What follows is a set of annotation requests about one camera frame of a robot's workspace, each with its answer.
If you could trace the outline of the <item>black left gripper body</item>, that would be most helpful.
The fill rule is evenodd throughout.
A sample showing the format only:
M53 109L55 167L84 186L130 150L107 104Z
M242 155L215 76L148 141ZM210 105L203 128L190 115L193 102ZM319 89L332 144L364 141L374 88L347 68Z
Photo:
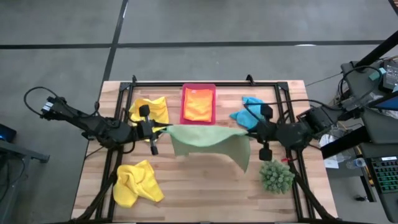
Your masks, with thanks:
M137 134L140 140L148 139L151 145L155 144L152 123L148 116L137 123Z

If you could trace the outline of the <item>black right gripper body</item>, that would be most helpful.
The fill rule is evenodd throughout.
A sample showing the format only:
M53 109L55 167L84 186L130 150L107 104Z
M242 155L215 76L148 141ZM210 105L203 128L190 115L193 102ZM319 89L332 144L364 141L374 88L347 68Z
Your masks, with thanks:
M279 125L270 121L259 121L256 125L255 138L258 142L276 141Z

